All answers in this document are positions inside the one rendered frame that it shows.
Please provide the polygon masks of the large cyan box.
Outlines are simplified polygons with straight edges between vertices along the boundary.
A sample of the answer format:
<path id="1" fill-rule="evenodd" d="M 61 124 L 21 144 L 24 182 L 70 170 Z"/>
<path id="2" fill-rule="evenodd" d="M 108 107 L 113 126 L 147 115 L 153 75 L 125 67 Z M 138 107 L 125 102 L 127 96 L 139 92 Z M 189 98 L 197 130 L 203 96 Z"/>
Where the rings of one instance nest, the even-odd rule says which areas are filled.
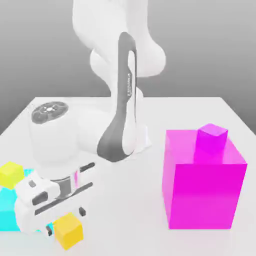
<path id="1" fill-rule="evenodd" d="M 15 216 L 15 202 L 21 197 L 26 203 L 32 203 L 34 197 L 47 191 L 49 181 L 43 181 L 33 169 L 24 171 L 24 178 L 16 184 L 14 189 L 0 186 L 0 231 L 19 231 Z"/>

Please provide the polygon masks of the small purple cube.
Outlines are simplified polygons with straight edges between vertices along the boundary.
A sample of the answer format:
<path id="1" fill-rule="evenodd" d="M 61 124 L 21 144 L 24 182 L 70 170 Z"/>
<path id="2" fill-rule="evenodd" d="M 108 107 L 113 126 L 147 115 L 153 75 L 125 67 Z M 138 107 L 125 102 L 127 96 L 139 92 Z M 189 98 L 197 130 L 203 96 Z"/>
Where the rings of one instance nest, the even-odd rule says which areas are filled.
<path id="1" fill-rule="evenodd" d="M 228 129 L 208 123 L 197 130 L 194 156 L 200 160 L 221 158 L 228 139 Z"/>

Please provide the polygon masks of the small yellow cube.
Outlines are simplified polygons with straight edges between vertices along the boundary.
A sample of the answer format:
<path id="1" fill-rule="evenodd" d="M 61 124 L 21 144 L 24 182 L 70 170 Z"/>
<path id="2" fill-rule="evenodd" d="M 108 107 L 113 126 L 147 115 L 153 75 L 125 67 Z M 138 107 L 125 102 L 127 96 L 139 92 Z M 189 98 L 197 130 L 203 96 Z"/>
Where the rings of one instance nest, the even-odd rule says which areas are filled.
<path id="1" fill-rule="evenodd" d="M 23 166 L 14 162 L 7 162 L 0 167 L 0 186 L 13 190 L 23 178 Z"/>

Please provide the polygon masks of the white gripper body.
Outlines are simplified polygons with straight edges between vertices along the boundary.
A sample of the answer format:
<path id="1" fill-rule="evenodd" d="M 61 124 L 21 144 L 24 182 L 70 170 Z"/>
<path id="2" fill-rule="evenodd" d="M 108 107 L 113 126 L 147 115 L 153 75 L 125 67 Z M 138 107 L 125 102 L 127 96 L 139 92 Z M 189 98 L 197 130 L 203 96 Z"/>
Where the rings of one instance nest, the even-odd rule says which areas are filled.
<path id="1" fill-rule="evenodd" d="M 85 191 L 93 185 L 92 182 L 84 184 L 68 197 L 55 199 L 42 206 L 28 206 L 18 197 L 14 204 L 14 212 L 19 230 L 26 234 L 36 231 L 43 233 L 43 227 L 68 213 L 80 216 L 79 207 L 83 207 Z"/>

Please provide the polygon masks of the small orange cube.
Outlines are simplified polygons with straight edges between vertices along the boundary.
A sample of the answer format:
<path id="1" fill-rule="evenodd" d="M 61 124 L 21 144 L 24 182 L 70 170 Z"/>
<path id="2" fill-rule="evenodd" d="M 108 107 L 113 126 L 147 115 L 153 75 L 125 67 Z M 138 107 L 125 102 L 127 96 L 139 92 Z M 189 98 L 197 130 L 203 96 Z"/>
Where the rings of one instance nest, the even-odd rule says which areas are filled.
<path id="1" fill-rule="evenodd" d="M 64 250 L 69 250 L 84 239 L 81 221 L 68 213 L 53 222 L 54 235 Z"/>

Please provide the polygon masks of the large magenta box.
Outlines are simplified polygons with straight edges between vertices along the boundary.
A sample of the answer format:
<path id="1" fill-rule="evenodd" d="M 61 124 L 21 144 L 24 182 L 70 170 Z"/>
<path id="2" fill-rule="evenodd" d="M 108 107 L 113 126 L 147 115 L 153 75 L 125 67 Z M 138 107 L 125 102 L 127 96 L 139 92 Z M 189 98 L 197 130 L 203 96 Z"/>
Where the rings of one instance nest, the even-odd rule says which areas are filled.
<path id="1" fill-rule="evenodd" d="M 165 133 L 162 195 L 168 228 L 230 229 L 248 164 L 230 139 L 214 155 L 198 149 L 197 133 Z"/>

